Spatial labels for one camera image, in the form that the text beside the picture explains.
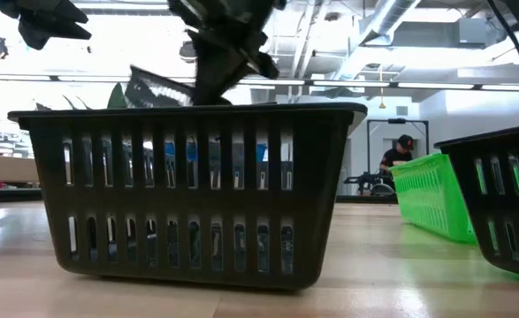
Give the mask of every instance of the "wheel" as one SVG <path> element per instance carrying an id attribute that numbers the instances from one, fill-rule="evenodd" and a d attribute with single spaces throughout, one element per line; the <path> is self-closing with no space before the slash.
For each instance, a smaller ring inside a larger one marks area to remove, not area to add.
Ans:
<path id="1" fill-rule="evenodd" d="M 373 188 L 371 189 L 371 195 L 390 196 L 390 195 L 394 195 L 394 190 L 389 185 L 377 184 L 377 185 L 374 185 Z"/>

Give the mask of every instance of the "black shirt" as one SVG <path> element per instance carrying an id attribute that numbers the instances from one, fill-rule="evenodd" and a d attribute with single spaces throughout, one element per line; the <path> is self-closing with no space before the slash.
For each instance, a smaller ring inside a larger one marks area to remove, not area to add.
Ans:
<path id="1" fill-rule="evenodd" d="M 387 167 L 393 167 L 395 162 L 408 162 L 412 160 L 412 154 L 407 152 L 406 154 L 401 154 L 397 151 L 397 149 L 393 148 L 388 150 L 383 155 L 383 160 L 381 160 L 381 164 L 384 164 Z"/>

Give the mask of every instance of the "wooden surface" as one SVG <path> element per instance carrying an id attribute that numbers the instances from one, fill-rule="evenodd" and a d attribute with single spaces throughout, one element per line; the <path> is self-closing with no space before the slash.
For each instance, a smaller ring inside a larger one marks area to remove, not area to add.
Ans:
<path id="1" fill-rule="evenodd" d="M 42 203 L 0 205 L 0 317 L 519 317 L 519 276 L 402 222 L 337 205 L 318 283 L 298 293 L 79 276 L 58 265 Z"/>

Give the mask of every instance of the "black plastic basket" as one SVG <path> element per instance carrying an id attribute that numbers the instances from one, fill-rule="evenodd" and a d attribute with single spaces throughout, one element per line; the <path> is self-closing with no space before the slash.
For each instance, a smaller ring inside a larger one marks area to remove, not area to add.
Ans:
<path id="1" fill-rule="evenodd" d="M 30 132 L 64 269 L 301 289 L 320 274 L 348 128 L 366 111 L 326 103 L 9 117 Z M 281 132 L 292 141 L 283 163 Z M 260 138 L 266 165 L 256 158 Z M 219 160 L 209 155 L 217 143 Z"/>
<path id="2" fill-rule="evenodd" d="M 519 127 L 435 146 L 450 156 L 483 256 L 519 274 Z"/>

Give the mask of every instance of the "basket rim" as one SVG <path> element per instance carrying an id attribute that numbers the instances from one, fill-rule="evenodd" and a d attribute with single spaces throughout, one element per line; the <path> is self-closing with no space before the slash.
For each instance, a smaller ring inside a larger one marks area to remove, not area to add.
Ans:
<path id="1" fill-rule="evenodd" d="M 446 146 L 449 147 L 449 146 L 453 146 L 453 145 L 456 145 L 456 144 L 462 144 L 462 143 L 468 143 L 468 142 L 473 142 L 473 141 L 485 140 L 485 139 L 490 139 L 490 138 L 502 137 L 502 136 L 506 136 L 506 135 L 509 135 L 509 134 L 515 134 L 515 133 L 519 133 L 519 126 L 518 127 L 513 127 L 513 128 L 499 130 L 499 131 L 496 131 L 496 132 L 489 132 L 489 133 L 485 132 L 485 133 L 471 135 L 471 136 L 468 136 L 468 137 L 456 138 L 456 139 L 453 139 L 453 140 L 445 140 L 445 141 L 441 141 L 441 142 L 435 143 L 434 147 L 436 149 L 438 149 L 438 148 L 442 148 L 442 147 L 446 147 Z"/>
<path id="2" fill-rule="evenodd" d="M 10 111 L 8 119 L 25 124 L 22 119 L 33 118 L 69 118 L 69 117 L 146 117 L 159 115 L 201 115 L 222 113 L 265 113 L 296 111 L 347 111 L 367 115 L 367 107 L 356 102 L 304 103 L 278 105 L 221 105 L 221 106 L 188 106 L 152 109 L 120 109 L 120 110 L 18 110 Z"/>

